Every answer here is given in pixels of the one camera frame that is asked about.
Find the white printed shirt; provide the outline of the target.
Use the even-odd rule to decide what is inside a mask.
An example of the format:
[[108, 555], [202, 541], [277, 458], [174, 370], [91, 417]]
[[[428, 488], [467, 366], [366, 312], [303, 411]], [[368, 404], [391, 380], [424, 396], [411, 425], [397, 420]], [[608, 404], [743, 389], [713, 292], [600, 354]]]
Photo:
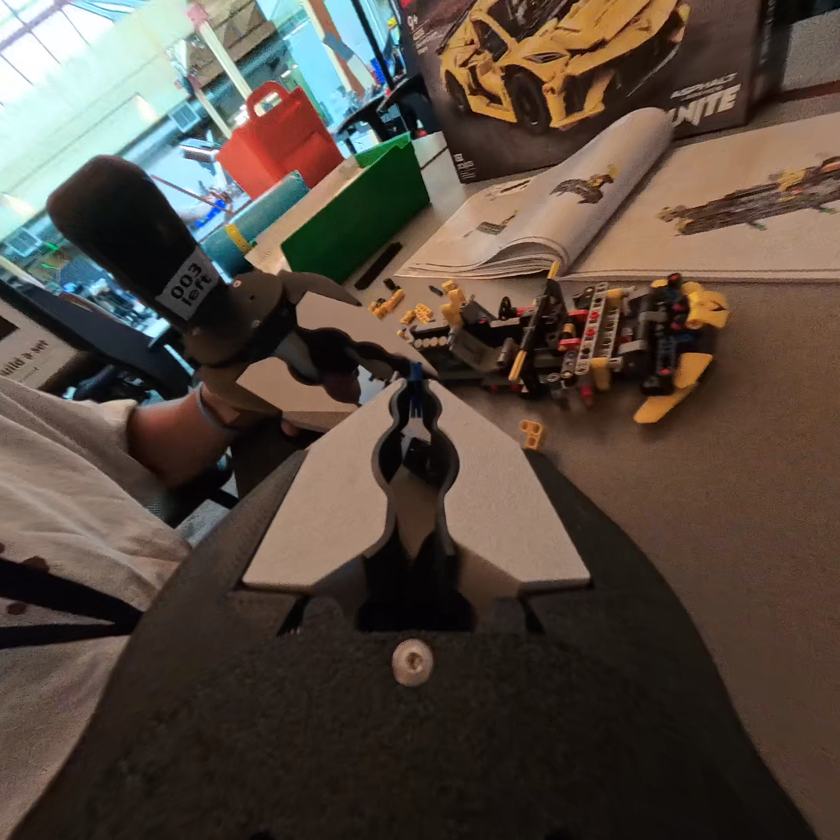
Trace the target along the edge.
[[[144, 612], [191, 547], [147, 508], [159, 481], [130, 454], [132, 401], [69, 402], [2, 379], [2, 560]], [[126, 636], [2, 594], [2, 838], [76, 747]]]

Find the red carry bag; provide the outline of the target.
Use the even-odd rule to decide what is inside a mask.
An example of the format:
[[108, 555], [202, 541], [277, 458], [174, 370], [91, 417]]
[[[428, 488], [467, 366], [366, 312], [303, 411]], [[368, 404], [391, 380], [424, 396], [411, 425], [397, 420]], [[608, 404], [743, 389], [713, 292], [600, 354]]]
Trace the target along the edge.
[[216, 159], [252, 200], [293, 172], [313, 188], [344, 163], [304, 90], [287, 91], [268, 80], [245, 105], [246, 122], [233, 131]]

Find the cluster of yellow brick pieces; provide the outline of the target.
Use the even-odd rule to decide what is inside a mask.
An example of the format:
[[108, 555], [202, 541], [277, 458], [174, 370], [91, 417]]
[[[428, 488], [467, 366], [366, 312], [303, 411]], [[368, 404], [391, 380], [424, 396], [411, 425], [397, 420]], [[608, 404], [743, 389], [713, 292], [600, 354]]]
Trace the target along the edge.
[[398, 322], [404, 328], [427, 326], [436, 321], [433, 310], [427, 304], [415, 301], [403, 288], [394, 293], [385, 289], [385, 294], [369, 304], [368, 311], [379, 320], [398, 315]]

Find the toy brick car chassis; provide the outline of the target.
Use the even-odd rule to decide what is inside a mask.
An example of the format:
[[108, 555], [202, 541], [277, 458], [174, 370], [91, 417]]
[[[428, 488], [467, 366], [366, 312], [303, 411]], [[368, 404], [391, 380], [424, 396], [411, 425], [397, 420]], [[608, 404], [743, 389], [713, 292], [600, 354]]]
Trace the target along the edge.
[[509, 297], [497, 312], [451, 280], [438, 312], [407, 310], [398, 336], [436, 370], [441, 382], [488, 393], [550, 399], [563, 410], [576, 397], [590, 408], [616, 382], [642, 396], [633, 420], [662, 421], [697, 390], [728, 324], [726, 297], [672, 273], [645, 287], [600, 282], [569, 296], [552, 266], [532, 304]]

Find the green plastic bin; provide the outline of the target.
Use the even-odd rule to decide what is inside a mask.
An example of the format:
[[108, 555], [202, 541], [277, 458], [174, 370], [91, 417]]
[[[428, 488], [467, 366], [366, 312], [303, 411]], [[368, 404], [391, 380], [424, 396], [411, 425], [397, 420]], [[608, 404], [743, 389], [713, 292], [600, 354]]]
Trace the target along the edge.
[[345, 160], [260, 233], [245, 259], [268, 274], [312, 272], [341, 284], [430, 202], [404, 133]]

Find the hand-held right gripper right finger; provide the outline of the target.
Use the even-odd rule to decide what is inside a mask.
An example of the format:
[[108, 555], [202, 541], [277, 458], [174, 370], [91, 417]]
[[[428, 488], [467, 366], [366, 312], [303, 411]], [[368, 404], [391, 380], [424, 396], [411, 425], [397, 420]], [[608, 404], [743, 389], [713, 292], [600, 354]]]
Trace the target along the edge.
[[590, 572], [520, 446], [435, 381], [437, 429], [454, 446], [444, 519], [458, 589], [473, 606], [587, 586]]

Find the white printed paper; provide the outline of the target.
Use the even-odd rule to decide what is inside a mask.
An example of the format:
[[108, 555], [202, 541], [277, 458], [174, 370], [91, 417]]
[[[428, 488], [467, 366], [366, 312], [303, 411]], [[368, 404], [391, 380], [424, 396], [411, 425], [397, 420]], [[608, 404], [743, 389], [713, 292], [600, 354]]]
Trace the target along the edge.
[[49, 376], [45, 373], [49, 351], [48, 333], [37, 322], [2, 302], [1, 376], [39, 388]]

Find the black flat strip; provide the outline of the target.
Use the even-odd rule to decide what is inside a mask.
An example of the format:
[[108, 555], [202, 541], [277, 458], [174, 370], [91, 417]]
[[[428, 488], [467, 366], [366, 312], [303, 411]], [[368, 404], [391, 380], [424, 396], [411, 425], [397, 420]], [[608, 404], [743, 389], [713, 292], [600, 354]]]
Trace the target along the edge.
[[392, 241], [384, 247], [382, 252], [373, 259], [367, 269], [363, 271], [359, 278], [354, 282], [354, 288], [358, 291], [363, 291], [369, 288], [402, 249], [403, 244], [399, 241]]

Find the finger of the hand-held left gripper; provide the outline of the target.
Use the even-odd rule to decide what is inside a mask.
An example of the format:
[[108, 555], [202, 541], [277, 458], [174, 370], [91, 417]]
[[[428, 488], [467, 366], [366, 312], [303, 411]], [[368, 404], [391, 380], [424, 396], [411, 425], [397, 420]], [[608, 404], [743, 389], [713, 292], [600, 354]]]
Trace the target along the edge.
[[416, 371], [424, 379], [438, 379], [411, 343], [356, 302], [304, 291], [292, 307], [289, 371], [300, 382], [323, 382], [328, 372], [353, 371], [376, 382], [407, 380]]
[[327, 383], [308, 384], [289, 364], [275, 356], [234, 363], [237, 407], [252, 413], [279, 415], [290, 425], [326, 433], [359, 407], [359, 365], [346, 373], [327, 374]]

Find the black office chair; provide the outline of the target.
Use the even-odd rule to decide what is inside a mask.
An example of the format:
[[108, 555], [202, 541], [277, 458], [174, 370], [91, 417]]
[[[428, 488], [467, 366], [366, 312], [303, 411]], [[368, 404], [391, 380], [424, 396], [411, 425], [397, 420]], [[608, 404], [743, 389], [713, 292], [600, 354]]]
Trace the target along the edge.
[[377, 88], [349, 114], [332, 135], [350, 144], [351, 138], [369, 130], [383, 143], [409, 133], [413, 140], [441, 131], [439, 120], [421, 74], [404, 74], [393, 89]]

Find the teal roll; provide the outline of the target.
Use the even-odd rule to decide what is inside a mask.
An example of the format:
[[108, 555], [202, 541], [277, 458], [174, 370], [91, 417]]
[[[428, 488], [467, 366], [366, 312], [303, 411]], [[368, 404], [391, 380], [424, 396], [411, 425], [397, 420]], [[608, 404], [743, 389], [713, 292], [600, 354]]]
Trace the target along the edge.
[[257, 238], [309, 192], [300, 172], [292, 171], [231, 220], [199, 239], [199, 245], [228, 279], [247, 273], [253, 268], [247, 255], [256, 247]]

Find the open instruction booklet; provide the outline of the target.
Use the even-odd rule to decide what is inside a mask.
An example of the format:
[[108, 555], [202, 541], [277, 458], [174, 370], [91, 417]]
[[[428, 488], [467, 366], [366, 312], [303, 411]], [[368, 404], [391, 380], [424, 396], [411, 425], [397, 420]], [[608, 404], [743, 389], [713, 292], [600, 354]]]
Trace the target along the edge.
[[566, 161], [490, 186], [396, 272], [493, 280], [826, 281], [839, 274], [839, 115], [674, 146], [633, 111]]

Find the person's left hand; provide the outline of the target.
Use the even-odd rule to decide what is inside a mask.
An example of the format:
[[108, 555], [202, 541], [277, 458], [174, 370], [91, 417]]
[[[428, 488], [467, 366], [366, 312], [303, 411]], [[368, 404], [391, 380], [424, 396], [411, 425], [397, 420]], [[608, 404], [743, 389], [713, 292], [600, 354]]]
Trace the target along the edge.
[[277, 422], [281, 432], [291, 438], [299, 436], [304, 431], [300, 426], [289, 422], [281, 413], [266, 413], [236, 407], [208, 391], [205, 386], [202, 386], [201, 394], [207, 414], [213, 417], [216, 425], [227, 432], [238, 432], [269, 420]]

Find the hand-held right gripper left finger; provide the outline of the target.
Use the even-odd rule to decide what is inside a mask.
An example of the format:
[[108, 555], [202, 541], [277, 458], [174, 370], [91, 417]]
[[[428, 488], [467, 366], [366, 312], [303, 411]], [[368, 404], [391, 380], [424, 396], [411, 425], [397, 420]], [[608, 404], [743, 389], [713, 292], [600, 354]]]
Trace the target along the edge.
[[328, 596], [356, 613], [366, 594], [364, 561], [389, 539], [395, 515], [378, 467], [394, 424], [388, 385], [306, 451], [248, 568], [244, 588]]

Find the person's left forearm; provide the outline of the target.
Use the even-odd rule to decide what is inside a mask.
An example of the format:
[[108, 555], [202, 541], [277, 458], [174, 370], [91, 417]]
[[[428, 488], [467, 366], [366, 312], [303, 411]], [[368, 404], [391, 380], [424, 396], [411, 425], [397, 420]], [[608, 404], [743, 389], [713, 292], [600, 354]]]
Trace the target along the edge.
[[127, 424], [131, 456], [169, 488], [210, 470], [234, 437], [202, 386], [176, 400], [134, 408]]

